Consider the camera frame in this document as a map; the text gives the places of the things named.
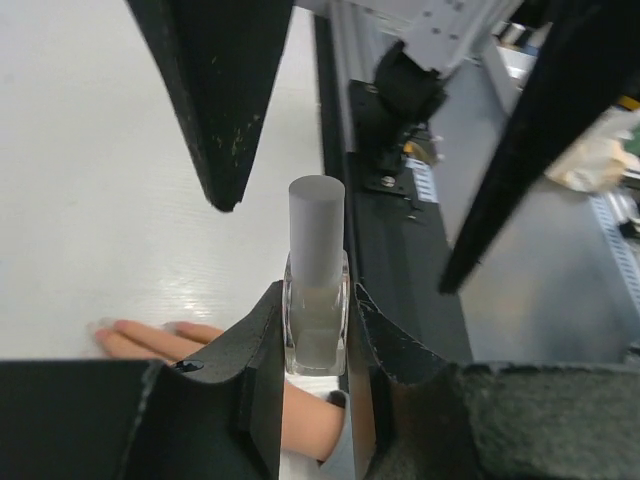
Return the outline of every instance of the screw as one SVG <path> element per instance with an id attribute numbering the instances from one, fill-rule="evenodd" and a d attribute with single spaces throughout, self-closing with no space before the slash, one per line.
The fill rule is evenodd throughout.
<path id="1" fill-rule="evenodd" d="M 383 187 L 387 187 L 387 188 L 391 188 L 396 184 L 396 179 L 393 177 L 390 177 L 389 175 L 386 175 L 384 177 L 382 177 L 382 186 Z"/>
<path id="2" fill-rule="evenodd" d="M 180 360 L 173 366 L 173 368 L 181 373 L 195 372 L 203 367 L 204 363 L 200 362 L 199 360 Z"/>

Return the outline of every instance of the white table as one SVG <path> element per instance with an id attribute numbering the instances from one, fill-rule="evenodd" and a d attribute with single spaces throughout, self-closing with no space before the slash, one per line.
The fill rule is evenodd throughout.
<path id="1" fill-rule="evenodd" d="M 123 0 L 0 1 L 0 358 L 96 356 L 86 325 L 105 316 L 228 327 L 282 276 L 287 187 L 321 171 L 311 24 L 294 13 L 245 199 L 224 215 Z M 281 478 L 313 470 L 286 456 Z"/>

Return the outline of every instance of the human hand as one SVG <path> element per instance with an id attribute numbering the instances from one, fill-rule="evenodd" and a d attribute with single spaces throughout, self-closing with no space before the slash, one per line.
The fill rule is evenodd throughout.
<path id="1" fill-rule="evenodd" d="M 112 358 L 159 358 L 174 363 L 212 342 L 223 331 L 190 322 L 169 324 L 173 333 L 133 320 L 109 322 L 95 331 L 100 347 Z"/>

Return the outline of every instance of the gray cylindrical cap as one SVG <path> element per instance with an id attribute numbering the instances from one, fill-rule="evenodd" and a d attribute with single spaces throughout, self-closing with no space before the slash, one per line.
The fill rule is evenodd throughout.
<path id="1" fill-rule="evenodd" d="M 291 275 L 308 287 L 336 285 L 342 273 L 344 185 L 310 175 L 289 186 Z"/>

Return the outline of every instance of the transparent glass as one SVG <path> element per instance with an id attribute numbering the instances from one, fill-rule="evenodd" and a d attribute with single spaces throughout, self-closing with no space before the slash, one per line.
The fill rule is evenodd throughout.
<path id="1" fill-rule="evenodd" d="M 342 375 L 346 364 L 349 262 L 342 253 L 335 285 L 311 288 L 291 276 L 287 259 L 282 289 L 284 355 L 288 373 L 311 377 Z"/>

